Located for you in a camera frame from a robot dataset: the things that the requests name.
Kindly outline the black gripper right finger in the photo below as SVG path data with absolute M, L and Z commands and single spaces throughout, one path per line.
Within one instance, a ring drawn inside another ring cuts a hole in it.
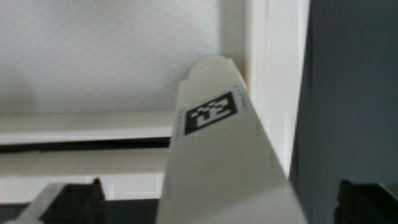
M 335 224 L 398 224 L 398 183 L 342 181 Z

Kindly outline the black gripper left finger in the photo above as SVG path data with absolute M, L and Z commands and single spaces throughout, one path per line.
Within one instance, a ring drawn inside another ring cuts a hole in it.
M 91 183 L 52 183 L 13 224 L 105 224 L 104 202 L 100 179 Z

